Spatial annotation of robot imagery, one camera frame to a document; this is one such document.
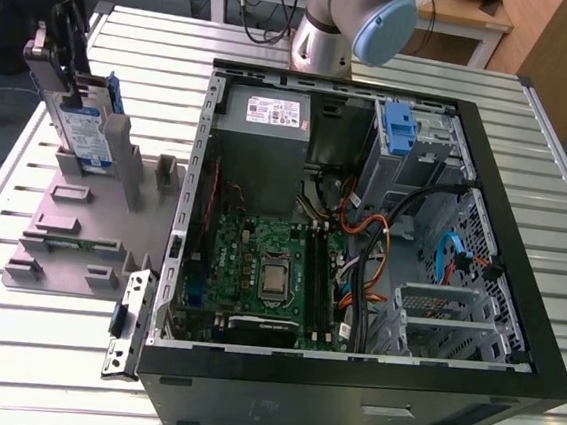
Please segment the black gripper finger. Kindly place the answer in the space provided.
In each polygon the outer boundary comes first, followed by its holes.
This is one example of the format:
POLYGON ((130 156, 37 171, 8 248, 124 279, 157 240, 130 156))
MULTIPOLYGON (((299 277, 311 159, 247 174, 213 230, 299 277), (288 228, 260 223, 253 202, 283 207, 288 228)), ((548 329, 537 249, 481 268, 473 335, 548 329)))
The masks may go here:
POLYGON ((66 29, 67 29, 67 50, 68 65, 66 66, 68 79, 70 82, 70 96, 63 98, 62 102, 69 107, 81 107, 82 97, 77 84, 78 74, 88 74, 90 65, 87 56, 87 29, 85 17, 82 16, 78 5, 66 3, 64 5, 66 29))
POLYGON ((36 15, 30 23, 30 39, 25 44, 25 60, 60 53, 64 46, 65 18, 60 7, 52 7, 42 15, 36 15))

